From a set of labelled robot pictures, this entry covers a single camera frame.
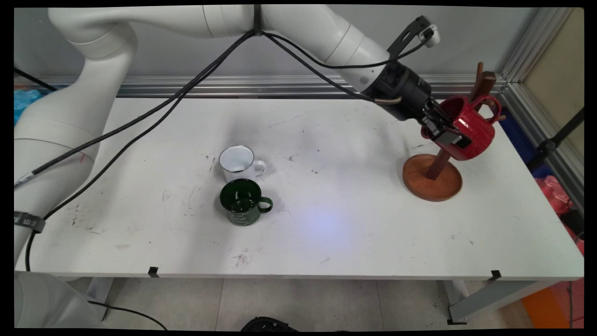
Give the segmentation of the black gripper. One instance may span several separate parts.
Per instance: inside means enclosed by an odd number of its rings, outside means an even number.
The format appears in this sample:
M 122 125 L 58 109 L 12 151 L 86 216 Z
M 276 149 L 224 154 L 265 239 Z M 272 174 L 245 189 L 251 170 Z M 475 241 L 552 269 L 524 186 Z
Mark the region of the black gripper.
M 397 61 L 383 67 L 368 87 L 368 97 L 373 100 L 401 98 L 397 104 L 382 104 L 382 109 L 400 121 L 415 119 L 421 122 L 421 134 L 427 140 L 461 149 L 472 144 L 471 138 L 456 124 L 460 113 L 449 115 L 445 112 L 441 104 L 431 97 L 431 86 Z

